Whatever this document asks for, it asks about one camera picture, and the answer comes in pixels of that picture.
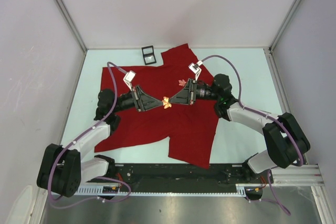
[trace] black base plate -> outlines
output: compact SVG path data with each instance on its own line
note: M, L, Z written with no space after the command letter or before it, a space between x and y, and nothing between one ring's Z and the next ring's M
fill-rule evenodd
M132 191L142 193L235 193L235 184L261 184L260 176L267 178L267 171L246 178L242 164L211 164L209 169L190 164L116 164L116 167Z

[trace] red cloth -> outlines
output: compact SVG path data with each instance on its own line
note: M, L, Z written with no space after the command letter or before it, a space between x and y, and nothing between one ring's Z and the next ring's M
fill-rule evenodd
M164 65L159 67L122 67L136 73L132 80L134 86L139 84L144 92L160 100L178 93L182 89L179 81L195 77L188 65L198 61L187 44L163 52L162 58ZM204 66L201 67L199 79L211 84L213 76ZM116 68L112 72L116 78L118 96L127 93L129 89L122 80L124 74ZM107 68L102 71L103 89L113 90ZM218 122L214 104L214 101L197 100L194 105L173 104L167 109L160 107L146 112L136 109L117 112L121 117L118 129L100 142L94 151L149 144L169 136L169 157L208 168Z

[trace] white bracket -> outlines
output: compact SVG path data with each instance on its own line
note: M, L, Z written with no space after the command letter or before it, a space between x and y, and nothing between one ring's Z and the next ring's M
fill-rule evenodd
M199 78L199 75L201 74L202 69L200 68L200 66L203 64L203 62L201 60L199 60L196 64L195 63L191 63L189 65L189 69L195 74L195 80L197 81Z
M125 82L125 84L127 85L127 87L129 87L129 89L132 91L132 83L131 81L133 80L133 78L135 77L135 73L133 71L129 71L125 74L123 81Z

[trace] white floor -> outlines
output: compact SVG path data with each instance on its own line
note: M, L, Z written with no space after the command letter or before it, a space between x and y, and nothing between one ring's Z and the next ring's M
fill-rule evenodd
M161 52L155 50L157 63L163 64ZM227 57L237 68L243 84L242 100L245 104L272 113L281 113L280 104L272 82L266 57L262 49L193 49L198 59L212 54ZM144 65L141 50L89 50L79 79L74 101L62 138L69 143L93 121L100 91L102 67L111 61L118 66ZM225 61L213 58L204 65L212 75L225 73L230 76L233 94L238 96L238 81ZM120 148L102 152L117 163L184 163L168 157L169 138L152 144ZM211 153L211 163L241 163L248 157L266 149L262 135L238 123L220 119ZM85 160L96 155L93 150Z

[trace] metal floor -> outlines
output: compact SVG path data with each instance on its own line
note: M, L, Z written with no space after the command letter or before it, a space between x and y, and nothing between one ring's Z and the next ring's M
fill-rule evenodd
M158 197L137 196L119 203L92 200L66 210L46 205L41 223L47 224L247 224L247 223L322 223L310 187L276 188L281 202L291 211L288 217L272 203L249 204L236 197ZM273 196L266 188L263 198ZM62 199L65 206L83 199Z

